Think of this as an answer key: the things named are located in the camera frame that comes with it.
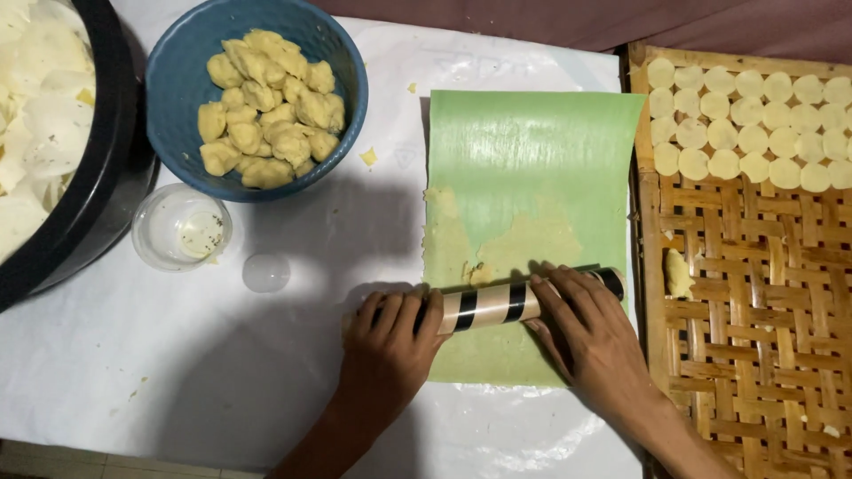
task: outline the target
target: white plastic sheet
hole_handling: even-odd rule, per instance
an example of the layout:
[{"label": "white plastic sheet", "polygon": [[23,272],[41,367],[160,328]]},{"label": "white plastic sheet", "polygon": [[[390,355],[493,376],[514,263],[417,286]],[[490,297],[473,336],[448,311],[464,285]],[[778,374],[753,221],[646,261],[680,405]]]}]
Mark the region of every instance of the white plastic sheet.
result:
[{"label": "white plastic sheet", "polygon": [[[199,0],[113,3],[147,52]],[[619,91],[612,56],[340,21],[370,77],[366,124],[350,155],[292,199],[228,205],[235,233],[219,265],[160,273],[125,238],[67,283],[0,315],[0,437],[269,467],[333,391],[341,313],[372,289],[420,279],[421,97],[431,89]],[[358,157],[370,147],[379,158],[372,168]],[[175,181],[164,170],[159,183]],[[242,263],[256,252],[290,259],[293,277],[281,293],[243,286]],[[482,384],[426,384],[349,473],[640,475],[630,448],[570,391]]]}]

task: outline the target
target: black container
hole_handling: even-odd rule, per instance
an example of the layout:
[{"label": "black container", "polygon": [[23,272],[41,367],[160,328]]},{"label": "black container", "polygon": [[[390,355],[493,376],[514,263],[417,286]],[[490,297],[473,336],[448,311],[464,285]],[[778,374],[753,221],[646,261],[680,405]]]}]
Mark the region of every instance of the black container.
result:
[{"label": "black container", "polygon": [[72,0],[95,62],[95,117],[85,154],[41,228],[0,265],[0,312],[77,273],[118,241],[153,183],[143,88],[109,0]]}]

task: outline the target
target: round dough disc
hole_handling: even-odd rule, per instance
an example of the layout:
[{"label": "round dough disc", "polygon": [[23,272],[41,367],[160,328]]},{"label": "round dough disc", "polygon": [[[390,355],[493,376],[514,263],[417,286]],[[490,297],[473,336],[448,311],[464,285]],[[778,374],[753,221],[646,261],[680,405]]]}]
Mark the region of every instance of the round dough disc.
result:
[{"label": "round dough disc", "polygon": [[731,150],[716,150],[707,162],[707,170],[723,180],[736,178],[740,174],[740,156]]},{"label": "round dough disc", "polygon": [[675,66],[666,58],[648,63],[648,83],[654,88],[671,88],[675,84]]},{"label": "round dough disc", "polygon": [[769,147],[769,137],[759,126],[744,126],[737,137],[737,143],[743,153],[764,154]]},{"label": "round dough disc", "polygon": [[819,163],[808,163],[802,168],[802,189],[811,193],[822,193],[832,185],[828,169]]},{"label": "round dough disc", "polygon": [[778,158],[769,164],[769,180],[778,188],[798,188],[802,184],[802,169],[789,158]]},{"label": "round dough disc", "polygon": [[790,126],[796,133],[813,133],[820,129],[820,112],[813,105],[796,105],[790,108]]},{"label": "round dough disc", "polygon": [[677,160],[677,166],[681,174],[690,180],[697,182],[707,177],[707,153],[695,148],[684,148]]},{"label": "round dough disc", "polygon": [[701,99],[698,97],[698,91],[694,89],[680,89],[675,93],[675,109],[678,112],[686,113],[692,118],[697,118],[701,114],[700,102]]},{"label": "round dough disc", "polygon": [[734,79],[734,83],[743,98],[759,99],[763,96],[763,77],[757,70],[740,72]]},{"label": "round dough disc", "polygon": [[769,160],[759,153],[748,153],[742,157],[740,169],[752,183],[765,182],[769,178]]},{"label": "round dough disc", "polygon": [[677,131],[677,122],[672,117],[651,120],[651,144],[657,146],[668,142]]},{"label": "round dough disc", "polygon": [[704,70],[692,65],[675,70],[675,85],[679,89],[691,88],[700,91],[704,87]]},{"label": "round dough disc", "polygon": [[792,158],[796,156],[796,140],[798,133],[792,128],[779,128],[769,136],[769,150],[779,158]]},{"label": "round dough disc", "polygon": [[822,135],[802,133],[796,140],[796,155],[808,163],[819,163],[826,155],[822,152]]},{"label": "round dough disc", "polygon": [[849,139],[842,128],[832,128],[822,134],[822,151],[828,159],[847,159],[849,157]]},{"label": "round dough disc", "polygon": [[740,98],[731,105],[731,119],[740,126],[753,126],[763,120],[763,102],[754,96]]},{"label": "round dough disc", "polygon": [[775,72],[763,80],[763,94],[769,101],[780,101],[787,103],[793,96],[793,83],[790,75],[784,72]]},{"label": "round dough disc", "polygon": [[709,119],[727,118],[730,106],[728,96],[716,91],[701,97],[701,112]]},{"label": "round dough disc", "polygon": [[828,176],[832,186],[837,189],[852,188],[852,163],[849,161],[832,161],[828,164]]},{"label": "round dough disc", "polygon": [[707,127],[707,142],[716,150],[733,150],[737,146],[738,134],[731,122],[720,118]]},{"label": "round dough disc", "polygon": [[826,101],[845,107],[852,103],[852,80],[849,77],[832,78],[823,90]]},{"label": "round dough disc", "polygon": [[763,126],[777,130],[790,126],[790,107],[780,101],[770,101],[763,107]]},{"label": "round dough disc", "polygon": [[722,95],[728,96],[734,93],[736,84],[734,83],[734,75],[728,73],[728,69],[724,66],[714,66],[704,74],[704,85],[709,91],[715,91]]},{"label": "round dough disc", "polygon": [[677,157],[681,150],[671,143],[660,143],[653,148],[653,167],[662,176],[671,176],[677,173]]},{"label": "round dough disc", "polygon": [[648,96],[651,118],[670,117],[675,114],[675,97],[667,88],[657,88]]},{"label": "round dough disc", "polygon": [[846,111],[837,103],[826,103],[820,107],[820,123],[822,128],[846,128]]},{"label": "round dough disc", "polygon": [[707,144],[707,127],[695,118],[686,118],[677,126],[675,138],[684,148],[701,148]]},{"label": "round dough disc", "polygon": [[793,93],[802,103],[822,103],[822,82],[816,75],[805,75],[793,82]]}]

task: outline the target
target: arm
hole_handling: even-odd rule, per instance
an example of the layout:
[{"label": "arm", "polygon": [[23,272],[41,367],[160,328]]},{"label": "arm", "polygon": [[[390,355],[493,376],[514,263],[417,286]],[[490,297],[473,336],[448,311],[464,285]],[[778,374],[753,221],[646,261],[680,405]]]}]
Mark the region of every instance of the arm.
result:
[{"label": "arm", "polygon": [[532,290],[553,316],[553,323],[548,326],[536,319],[527,326],[538,334],[578,394],[674,477],[741,479],[653,384],[619,300],[587,275],[566,266],[544,266],[559,294],[535,274]]},{"label": "arm", "polygon": [[[423,387],[438,348],[444,297],[429,294],[423,323],[419,291],[372,293],[343,342],[334,396],[308,435],[269,473],[270,479],[340,477],[372,446]],[[381,307],[375,324],[373,317]]]}]

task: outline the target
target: blue bowl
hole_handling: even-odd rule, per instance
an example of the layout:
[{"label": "blue bowl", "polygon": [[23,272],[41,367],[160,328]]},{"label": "blue bowl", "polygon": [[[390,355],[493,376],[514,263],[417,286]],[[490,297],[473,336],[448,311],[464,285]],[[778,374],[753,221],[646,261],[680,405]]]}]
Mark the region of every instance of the blue bowl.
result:
[{"label": "blue bowl", "polygon": [[[335,93],[346,105],[340,146],[307,175],[281,188],[246,188],[240,175],[209,175],[199,147],[199,106],[219,101],[207,60],[222,52],[222,40],[242,38],[253,28],[280,33],[302,47],[308,61],[328,61]],[[367,73],[352,38],[326,12],[302,0],[210,0],[183,15],[157,42],[148,59],[148,138],[163,163],[189,186],[214,198],[261,203],[302,191],[327,175],[346,156],[364,124]]]}]

